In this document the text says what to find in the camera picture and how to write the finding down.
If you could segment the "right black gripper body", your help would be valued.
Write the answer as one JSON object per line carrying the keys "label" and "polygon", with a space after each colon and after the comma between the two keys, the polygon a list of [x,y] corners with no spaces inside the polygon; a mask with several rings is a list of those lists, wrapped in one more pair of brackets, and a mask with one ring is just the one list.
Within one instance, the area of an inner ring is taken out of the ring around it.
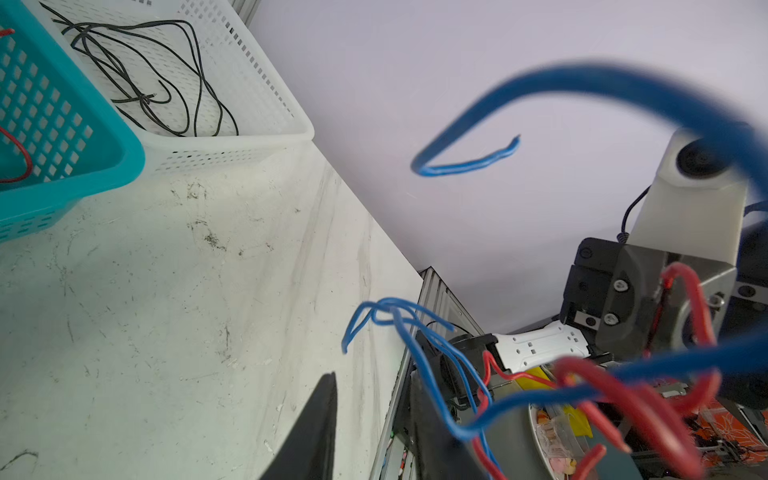
{"label": "right black gripper body", "polygon": [[615,360],[687,350],[697,345],[684,280],[666,288],[662,272],[680,262],[699,279],[718,333],[737,277],[735,266],[678,253],[586,238],[577,248],[559,320],[584,333],[592,351]]}

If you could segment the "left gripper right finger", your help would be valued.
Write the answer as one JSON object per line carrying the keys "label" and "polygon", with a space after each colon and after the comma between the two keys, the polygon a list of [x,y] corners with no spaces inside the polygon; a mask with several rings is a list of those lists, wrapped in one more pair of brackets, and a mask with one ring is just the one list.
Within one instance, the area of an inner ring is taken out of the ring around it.
{"label": "left gripper right finger", "polygon": [[418,373],[410,377],[409,435],[419,479],[479,479],[469,449],[448,431]]}

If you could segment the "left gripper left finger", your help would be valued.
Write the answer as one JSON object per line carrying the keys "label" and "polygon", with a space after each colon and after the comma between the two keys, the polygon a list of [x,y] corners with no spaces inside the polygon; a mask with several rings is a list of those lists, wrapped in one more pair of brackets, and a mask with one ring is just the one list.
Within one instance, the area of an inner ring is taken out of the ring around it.
{"label": "left gripper left finger", "polygon": [[326,373],[261,479],[332,479],[337,413],[336,376]]}

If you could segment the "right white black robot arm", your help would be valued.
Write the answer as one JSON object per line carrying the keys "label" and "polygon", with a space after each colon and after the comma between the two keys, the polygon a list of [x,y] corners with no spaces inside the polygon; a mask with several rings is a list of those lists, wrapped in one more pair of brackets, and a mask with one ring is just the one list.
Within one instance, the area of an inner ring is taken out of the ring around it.
{"label": "right white black robot arm", "polygon": [[[606,322],[598,319],[606,294],[612,294],[619,307],[625,307],[631,295],[639,291],[629,287],[614,290],[609,280],[619,263],[627,263],[627,248],[608,240],[587,238],[579,246],[569,273],[560,315],[537,330],[515,335],[473,335],[463,327],[449,334],[449,341],[464,353],[474,366],[488,351],[506,369],[517,372],[550,363],[565,355],[590,356],[601,362],[634,359],[648,348],[663,345],[663,330],[680,327],[680,340],[692,346],[695,334],[689,314],[667,318],[662,314],[641,326],[642,344],[638,347],[600,342],[598,334],[606,331]],[[745,335],[767,317],[767,223],[761,221],[744,231],[737,259],[738,275],[726,306],[712,310],[713,327],[721,339]]]}

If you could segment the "right white plastic basket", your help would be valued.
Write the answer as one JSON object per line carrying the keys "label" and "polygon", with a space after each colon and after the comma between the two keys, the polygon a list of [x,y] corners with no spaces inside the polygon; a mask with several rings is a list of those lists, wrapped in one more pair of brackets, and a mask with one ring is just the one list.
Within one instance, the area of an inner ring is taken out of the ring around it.
{"label": "right white plastic basket", "polygon": [[227,1],[33,1],[134,131],[146,174],[266,158],[314,137]]}

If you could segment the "teal plastic basket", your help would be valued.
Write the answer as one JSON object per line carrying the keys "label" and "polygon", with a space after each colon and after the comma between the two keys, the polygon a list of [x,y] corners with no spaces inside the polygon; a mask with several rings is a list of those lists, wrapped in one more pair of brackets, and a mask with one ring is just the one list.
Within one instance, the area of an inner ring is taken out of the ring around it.
{"label": "teal plastic basket", "polygon": [[55,225],[80,200],[136,180],[143,146],[44,26],[1,4],[1,239]]}

